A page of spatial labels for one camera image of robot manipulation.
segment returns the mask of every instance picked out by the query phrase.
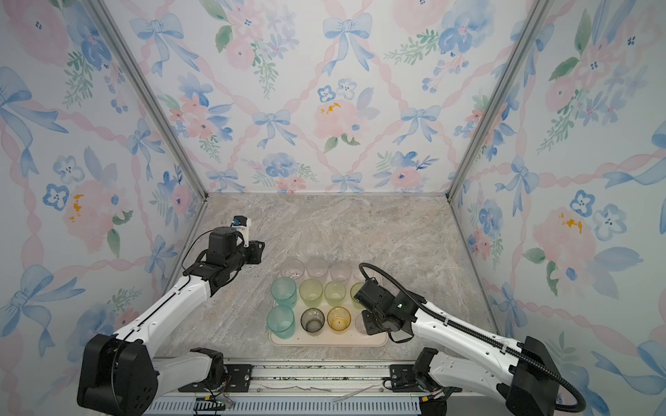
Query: wall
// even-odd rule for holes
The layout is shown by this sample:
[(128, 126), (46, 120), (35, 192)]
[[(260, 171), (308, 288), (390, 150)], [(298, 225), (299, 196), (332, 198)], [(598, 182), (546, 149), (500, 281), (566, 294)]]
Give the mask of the wall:
[(107, 7), (211, 192), (441, 193), (531, 4)]
[(83, 347), (153, 303), (200, 200), (81, 4), (0, 7), (0, 413), (74, 415)]
[(555, 0), (454, 200), (503, 332), (544, 341), (587, 415), (666, 415), (665, 21)]

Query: blue ribbon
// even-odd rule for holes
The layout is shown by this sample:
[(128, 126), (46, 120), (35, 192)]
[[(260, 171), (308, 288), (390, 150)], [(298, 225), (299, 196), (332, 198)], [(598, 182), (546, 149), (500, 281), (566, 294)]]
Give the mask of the blue ribbon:
[(340, 184), (340, 193), (347, 191), (347, 186), (349, 186), (355, 194), (363, 192), (363, 188), (356, 185), (361, 183), (361, 179), (363, 179), (363, 175), (360, 172), (352, 173), (351, 175), (331, 176), (331, 182), (334, 184)]
[[(354, 54), (356, 55), (356, 59), (358, 59), (358, 62), (366, 69), (366, 71), (369, 71), (370, 68), (368, 67), (367, 60), (374, 58), (374, 55), (363, 49), (361, 45), (358, 44), (358, 41), (356, 40), (355, 36), (367, 39), (368, 37), (370, 37), (371, 30), (372, 30), (372, 17), (367, 13), (360, 14), (354, 20), (348, 19), (343, 21), (341, 19), (338, 19), (337, 17), (331, 17), (329, 19), (324, 20), (324, 36), (326, 36), (327, 39), (335, 39), (336, 37), (339, 36), (340, 48), (338, 49), (338, 58), (327, 63), (322, 69), (322, 74), (328, 73), (328, 76), (331, 75), (331, 72), (333, 72), (333, 68), (335, 68), (335, 64), (338, 61), (345, 59), (345, 57), (347, 56), (347, 51), (349, 50), (349, 44), (352, 45), (352, 50), (354, 51)], [(347, 35), (346, 35), (347, 33), (350, 34), (349, 41), (347, 41)]]
[(165, 242), (165, 239), (158, 234), (157, 237), (155, 237), (155, 248), (153, 248), (153, 252), (148, 257), (148, 260), (146, 261), (146, 265), (144, 266), (143, 270), (145, 270), (148, 273), (152, 273), (153, 270), (155, 269), (155, 266), (159, 267), (162, 270), (162, 287), (164, 287), (166, 283), (166, 277), (165, 277), (165, 269), (167, 268), (165, 265), (165, 261), (162, 260), (163, 258), (168, 258), (168, 257), (173, 257), (177, 255), (175, 251), (173, 251), (173, 244), (169, 246), (164, 252), (164, 248), (167, 246), (167, 243)]
[(515, 216), (516, 208), (521, 210), (521, 212), (523, 210), (523, 187), (525, 187), (525, 192), (531, 194), (531, 192), (539, 186), (539, 175), (528, 171), (525, 167), (525, 161), (520, 156), (513, 158), (513, 162), (511, 162), (511, 170), (516, 173), (513, 180), (511, 180), (508, 185), (495, 184), (495, 186), (497, 186), (495, 192), (499, 192), (503, 189), (512, 191), (517, 187), (515, 190), (515, 197), (513, 198), (513, 216)]
[(270, 113), (266, 114), (265, 112), (256, 112), (252, 115), (252, 121), (257, 126), (263, 126), (264, 124), (266, 125), (266, 129), (268, 131), (268, 137), (266, 137), (264, 140), (261, 140), (256, 146), (261, 147), (263, 149), (266, 148), (266, 143), (272, 138), (275, 137), (275, 129), (278, 129), (278, 132), (284, 137), (286, 141), (291, 143), (292, 145), (296, 146), (296, 143), (292, 140), (294, 137), (296, 137), (296, 134), (288, 132), (285, 130), (280, 124), (284, 124), (285, 126), (288, 126), (291, 124), (291, 116), (289, 115), (289, 112), (287, 110), (280, 110), (276, 112), (275, 114)]
[[(657, 147), (666, 148), (666, 121), (661, 123), (661, 126), (659, 126), (652, 135), (652, 143)], [(606, 188), (632, 180), (641, 185), (653, 185), (666, 179), (666, 158), (661, 159), (650, 169), (637, 176), (632, 176), (626, 172), (609, 172), (604, 174), (603, 177), (608, 179)], [(666, 233), (666, 199), (664, 199), (664, 202), (661, 205), (659, 232), (661, 234)]]
[(51, 339), (51, 334), (47, 329), (51, 322), (51, 312), (40, 305), (26, 306), (28, 301), (51, 302), (54, 300), (69, 299), (72, 296), (85, 292), (85, 289), (74, 289), (77, 279), (73, 278), (57, 289), (38, 295), (52, 281), (53, 274), (44, 266), (34, 264), (28, 267), (21, 277), (21, 290), (14, 294), (9, 304), (0, 308), (0, 328), (2, 329), (0, 336), (2, 337), (6, 337), (16, 329), (21, 318), (21, 312), (44, 328), (39, 337), (40, 357), (44, 356), (48, 347), (55, 347), (53, 339)]
[(164, 153), (164, 150), (160, 147), (162, 144), (161, 140), (156, 140), (151, 142), (146, 140), (146, 137), (151, 135), (150, 129), (148, 129), (148, 124), (146, 120), (140, 118), (137, 122), (137, 130), (134, 131), (134, 134), (127, 138), (127, 143), (125, 146), (131, 154), (136, 154), (139, 149), (143, 153), (143, 156), (146, 158), (146, 180), (153, 179), (153, 173), (151, 172), (151, 153), (148, 151), (148, 148), (153, 149), (158, 153)]
[(423, 135), (428, 139), (429, 142), (432, 142), (432, 135), (437, 133), (436, 130), (432, 129), (430, 126), (426, 124), (426, 120), (428, 121), (435, 121), (437, 118), (440, 116), (440, 111), (441, 107), (438, 105), (434, 105), (431, 107), (428, 107), (426, 110), (416, 110), (415, 108), (407, 108), (403, 110), (400, 113), (400, 119), (402, 121), (412, 121), (412, 125), (410, 125), (410, 130), (407, 132), (407, 134), (403, 134), (402, 136), (398, 137), (396, 140), (393, 140), (393, 143), (402, 143), (405, 138), (411, 134), (414, 134), (416, 132), (416, 129), (418, 129), (419, 125), (419, 118), (421, 119), (421, 131), (423, 132)]
[(513, 325), (512, 321), (515, 319), (515, 325), (517, 327), (523, 327), (527, 325), (527, 316), (522, 309), (518, 307), (518, 303), (513, 298), (513, 290), (508, 283), (504, 282), (501, 286), (501, 292), (504, 295), (506, 301), (498, 303), (495, 298), (488, 296), (490, 298), (490, 303), (497, 306), (501, 312), (506, 312), (511, 308), (511, 312), (506, 315), (506, 324), (504, 325), (504, 336), (513, 338)]
[(153, 20), (149, 22), (146, 19), (132, 19), (129, 24), (139, 39), (146, 41), (155, 36), (155, 44), (160, 53), (160, 60), (153, 64), (153, 67), (151, 68), (153, 74), (157, 73), (160, 77), (162, 76), (162, 65), (164, 62), (168, 61), (169, 58), (167, 44), (186, 64), (190, 65), (197, 71), (199, 70), (198, 66), (192, 61), (193, 59), (199, 58), (199, 55), (186, 51), (178, 46), (172, 39), (168, 38), (168, 36), (176, 39), (183, 38), (182, 26), (180, 25), (178, 17), (173, 13), (165, 14), (162, 17), (162, 20)]
[(244, 192), (245, 187), (234, 182), (234, 180), (238, 180), (238, 173), (233, 169), (227, 169), (224, 172), (206, 172), (206, 176), (208, 179), (220, 181), (220, 189), (216, 192), (222, 192), (227, 186), (231, 186), (240, 193)]
[(0, 68), (0, 117), (3, 118), (9, 128), (14, 130), (14, 133), (16, 133), (25, 146), (20, 160), (21, 175), (24, 178), (28, 177), (28, 171), (30, 170), (39, 174), (33, 161), (33, 155), (29, 150), (30, 145), (33, 143), (33, 134), (23, 120), (3, 107), (6, 105), (17, 114), (49, 130), (68, 133), (66, 128), (54, 123), (55, 119), (58, 118), (57, 111), (34, 111), (14, 104), (21, 101), (28, 101), (32, 98), (33, 93), (30, 92), (27, 85), (12, 68)]

